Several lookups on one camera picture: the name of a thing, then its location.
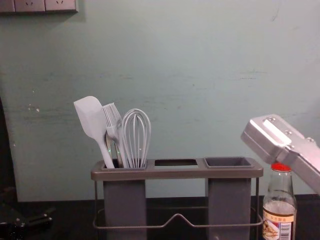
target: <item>glass bottle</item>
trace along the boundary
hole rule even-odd
[[[268,192],[263,199],[262,237],[265,240],[295,240],[297,202],[291,168],[277,162],[271,169]]]

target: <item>light blue wall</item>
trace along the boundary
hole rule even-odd
[[[319,1],[80,0],[79,10],[0,17],[0,94],[20,201],[93,197],[101,154],[73,106],[88,95],[149,115],[150,158],[256,158],[240,135],[268,113],[320,142]],[[203,194],[203,180],[147,185],[149,197]]]

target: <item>black object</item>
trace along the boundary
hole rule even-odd
[[[50,214],[55,208],[44,213],[26,218],[6,204],[0,205],[0,240],[24,240],[37,231],[48,229],[52,225]]]
[[[16,203],[17,192],[5,113],[0,98],[0,203],[2,201]]]

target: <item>wall socket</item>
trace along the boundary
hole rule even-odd
[[[45,0],[45,10],[53,11],[77,11],[76,0]]]
[[[25,12],[44,12],[45,0],[14,0],[15,11]]]
[[[12,13],[15,11],[14,0],[0,0],[0,13]]]

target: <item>gray utensil holder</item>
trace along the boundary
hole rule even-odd
[[[93,226],[106,230],[108,240],[147,240],[147,229],[165,228],[174,218],[182,218],[193,228],[207,228],[208,240],[248,240],[252,226],[256,227],[258,239],[262,218],[256,211],[255,223],[250,223],[251,178],[256,179],[256,209],[259,209],[262,176],[262,166],[245,157],[150,159],[145,168],[114,169],[99,161],[91,170],[91,179],[95,183],[96,202],[97,181],[103,182],[106,226],[97,226],[97,209]],[[207,224],[192,224],[176,213],[162,225],[147,225],[145,180],[149,179],[206,179]]]

